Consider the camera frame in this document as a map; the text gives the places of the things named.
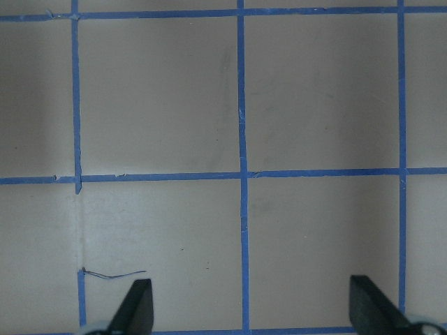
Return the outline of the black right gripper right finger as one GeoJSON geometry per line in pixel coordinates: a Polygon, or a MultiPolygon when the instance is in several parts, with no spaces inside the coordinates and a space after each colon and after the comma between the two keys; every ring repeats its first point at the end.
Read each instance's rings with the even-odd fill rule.
{"type": "Polygon", "coordinates": [[[411,323],[366,275],[349,281],[349,320],[357,334],[403,334],[411,323]]]}

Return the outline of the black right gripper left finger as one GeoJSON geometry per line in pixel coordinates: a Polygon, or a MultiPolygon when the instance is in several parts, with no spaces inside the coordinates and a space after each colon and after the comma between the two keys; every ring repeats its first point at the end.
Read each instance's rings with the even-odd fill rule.
{"type": "Polygon", "coordinates": [[[105,333],[147,335],[152,333],[153,326],[152,281],[135,280],[105,333]]]}

